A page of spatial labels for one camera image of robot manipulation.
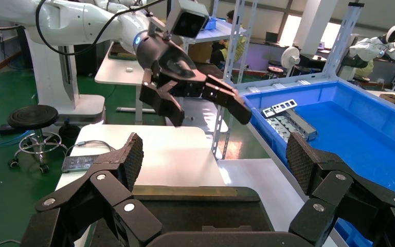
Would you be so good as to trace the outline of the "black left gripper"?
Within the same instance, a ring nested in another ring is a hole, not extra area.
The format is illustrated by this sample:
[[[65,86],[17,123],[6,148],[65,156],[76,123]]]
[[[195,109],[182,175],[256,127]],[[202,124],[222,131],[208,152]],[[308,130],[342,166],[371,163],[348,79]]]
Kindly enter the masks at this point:
[[[139,100],[151,106],[159,116],[175,127],[183,124],[185,113],[173,97],[201,97],[226,108],[242,125],[252,113],[238,91],[231,85],[199,72],[191,58],[173,41],[160,34],[144,32],[135,45],[139,65],[144,69]]]

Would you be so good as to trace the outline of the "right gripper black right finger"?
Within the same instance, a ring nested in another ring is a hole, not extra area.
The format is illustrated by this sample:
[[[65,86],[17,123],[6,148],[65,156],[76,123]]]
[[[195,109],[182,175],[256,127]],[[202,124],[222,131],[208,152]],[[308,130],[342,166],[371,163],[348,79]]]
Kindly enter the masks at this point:
[[[311,147],[299,133],[290,135],[286,159],[308,197],[291,234],[322,246],[342,219],[374,246],[395,246],[395,191],[358,175],[337,154]]]

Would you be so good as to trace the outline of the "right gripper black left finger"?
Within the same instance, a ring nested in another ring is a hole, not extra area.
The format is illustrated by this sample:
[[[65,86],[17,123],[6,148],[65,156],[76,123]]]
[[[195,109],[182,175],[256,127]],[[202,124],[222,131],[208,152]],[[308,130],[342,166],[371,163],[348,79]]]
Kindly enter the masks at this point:
[[[142,148],[142,139],[131,133],[122,148],[99,155],[82,177],[43,197],[21,246],[73,246],[100,219],[122,246],[147,246],[163,226],[132,194]]]

